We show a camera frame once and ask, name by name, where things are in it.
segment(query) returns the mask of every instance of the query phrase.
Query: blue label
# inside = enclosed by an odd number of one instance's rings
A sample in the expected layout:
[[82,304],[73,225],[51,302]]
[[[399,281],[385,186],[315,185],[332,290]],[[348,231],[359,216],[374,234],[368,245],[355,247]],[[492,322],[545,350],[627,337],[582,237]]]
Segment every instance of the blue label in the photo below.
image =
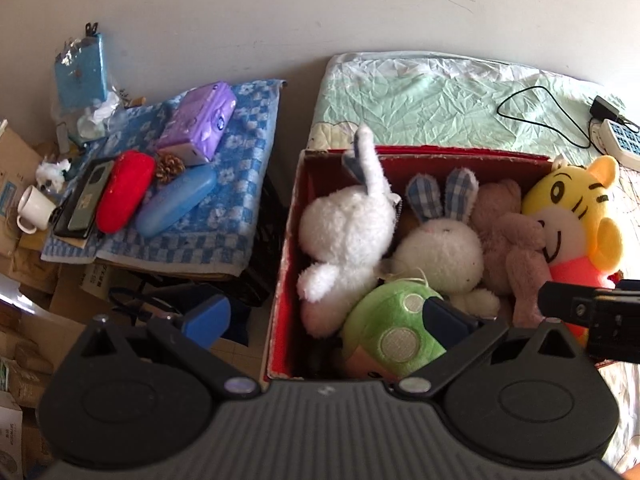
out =
[[0,195],[0,216],[6,217],[9,206],[14,200],[15,186],[11,182],[7,182]]

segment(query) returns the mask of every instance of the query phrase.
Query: tiled floor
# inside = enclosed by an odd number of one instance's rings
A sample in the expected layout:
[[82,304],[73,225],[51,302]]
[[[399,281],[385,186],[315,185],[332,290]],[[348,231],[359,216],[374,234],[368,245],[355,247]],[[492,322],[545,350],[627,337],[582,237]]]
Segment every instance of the tiled floor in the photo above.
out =
[[269,300],[262,307],[252,310],[247,323],[247,332],[249,333],[248,347],[226,339],[218,339],[211,347],[211,352],[214,355],[257,381],[260,380],[262,355],[267,339],[270,304]]

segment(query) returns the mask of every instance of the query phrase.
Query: purple tissue package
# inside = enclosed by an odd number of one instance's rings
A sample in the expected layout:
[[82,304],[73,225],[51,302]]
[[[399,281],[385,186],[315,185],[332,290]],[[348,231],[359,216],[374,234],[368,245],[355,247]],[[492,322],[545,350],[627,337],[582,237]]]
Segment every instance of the purple tissue package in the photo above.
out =
[[225,82],[187,92],[158,139],[156,152],[178,156],[185,166],[210,162],[234,108],[236,96]]

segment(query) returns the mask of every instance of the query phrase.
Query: smartphone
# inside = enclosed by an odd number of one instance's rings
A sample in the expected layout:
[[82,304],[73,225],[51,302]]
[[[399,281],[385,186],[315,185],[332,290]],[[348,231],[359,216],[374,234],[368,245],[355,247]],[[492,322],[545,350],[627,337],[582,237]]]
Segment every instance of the smartphone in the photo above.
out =
[[70,231],[85,230],[94,221],[95,210],[109,181],[113,163],[113,160],[108,160],[94,167],[66,226]]

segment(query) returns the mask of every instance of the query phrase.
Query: white wall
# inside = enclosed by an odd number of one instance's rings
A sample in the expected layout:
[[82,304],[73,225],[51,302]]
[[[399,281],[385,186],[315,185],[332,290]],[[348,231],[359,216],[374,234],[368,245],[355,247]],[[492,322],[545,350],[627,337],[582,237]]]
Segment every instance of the white wall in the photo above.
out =
[[217,78],[289,79],[271,165],[280,187],[339,52],[514,60],[640,95],[640,0],[0,0],[0,116],[27,140],[52,136],[50,67],[88,21],[117,81],[151,101]]

